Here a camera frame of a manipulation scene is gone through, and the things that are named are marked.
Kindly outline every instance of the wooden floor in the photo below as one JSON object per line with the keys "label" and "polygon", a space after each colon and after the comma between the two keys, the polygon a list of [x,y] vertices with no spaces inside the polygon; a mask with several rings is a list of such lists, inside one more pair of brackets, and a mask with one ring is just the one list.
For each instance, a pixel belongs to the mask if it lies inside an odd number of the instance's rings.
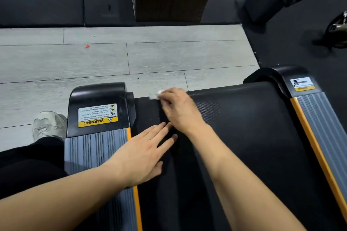
{"label": "wooden floor", "polygon": [[258,69],[240,25],[0,29],[0,63],[0,151],[32,143],[39,112],[67,116],[77,86],[125,82],[146,97],[241,84]]}

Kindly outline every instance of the warning sticker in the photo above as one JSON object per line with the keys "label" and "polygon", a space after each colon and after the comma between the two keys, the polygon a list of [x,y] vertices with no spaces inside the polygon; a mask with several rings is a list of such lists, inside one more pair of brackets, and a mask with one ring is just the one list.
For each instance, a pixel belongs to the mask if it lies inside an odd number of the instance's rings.
{"label": "warning sticker", "polygon": [[78,109],[78,127],[118,121],[117,104],[91,106]]}
{"label": "warning sticker", "polygon": [[310,77],[292,79],[290,82],[295,88],[295,91],[308,91],[316,88]]}

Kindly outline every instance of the white sneaker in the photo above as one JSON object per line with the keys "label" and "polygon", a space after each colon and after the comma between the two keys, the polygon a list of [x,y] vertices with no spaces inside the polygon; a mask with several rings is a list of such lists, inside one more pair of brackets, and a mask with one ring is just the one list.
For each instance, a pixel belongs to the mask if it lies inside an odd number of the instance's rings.
{"label": "white sneaker", "polygon": [[33,123],[34,142],[42,137],[54,136],[59,137],[63,141],[66,138],[66,123],[53,111],[42,111]]}

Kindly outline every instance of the orange stripe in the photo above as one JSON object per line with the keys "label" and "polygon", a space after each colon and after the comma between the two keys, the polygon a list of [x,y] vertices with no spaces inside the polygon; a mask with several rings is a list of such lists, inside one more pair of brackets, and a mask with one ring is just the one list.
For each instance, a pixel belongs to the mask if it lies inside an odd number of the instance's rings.
{"label": "orange stripe", "polygon": [[[131,130],[127,128],[128,140],[131,139]],[[137,221],[137,230],[142,231],[142,221],[141,221],[141,211],[140,211],[140,199],[138,198],[137,186],[133,187],[134,190],[134,200],[135,200],[135,210],[136,210],[136,221]]]}
{"label": "orange stripe", "polygon": [[340,207],[341,213],[344,216],[345,221],[347,222],[347,204],[345,201],[345,198],[343,197],[341,190],[335,180],[334,175],[332,174],[332,171],[327,163],[327,161],[325,160],[325,157],[323,155],[323,152],[319,146],[319,143],[315,137],[315,135],[313,134],[313,131],[310,127],[309,122],[306,119],[306,116],[300,106],[300,103],[298,101],[298,99],[295,98],[291,98],[290,101],[292,102],[295,112],[300,120],[300,123],[302,125],[302,127],[304,128],[304,131],[306,133],[307,138],[309,139],[309,142],[311,144],[311,147],[318,159],[318,162],[324,172],[324,175],[327,179],[327,182],[330,185],[330,188],[332,190],[332,193],[335,196],[336,202]]}

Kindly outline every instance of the person's right arm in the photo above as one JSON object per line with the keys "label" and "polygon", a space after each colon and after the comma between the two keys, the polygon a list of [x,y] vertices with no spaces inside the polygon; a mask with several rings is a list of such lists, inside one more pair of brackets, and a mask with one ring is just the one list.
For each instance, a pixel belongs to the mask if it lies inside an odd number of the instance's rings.
{"label": "person's right arm", "polygon": [[202,157],[223,210],[235,231],[305,231],[266,185],[219,139],[183,89],[158,96],[173,126]]}

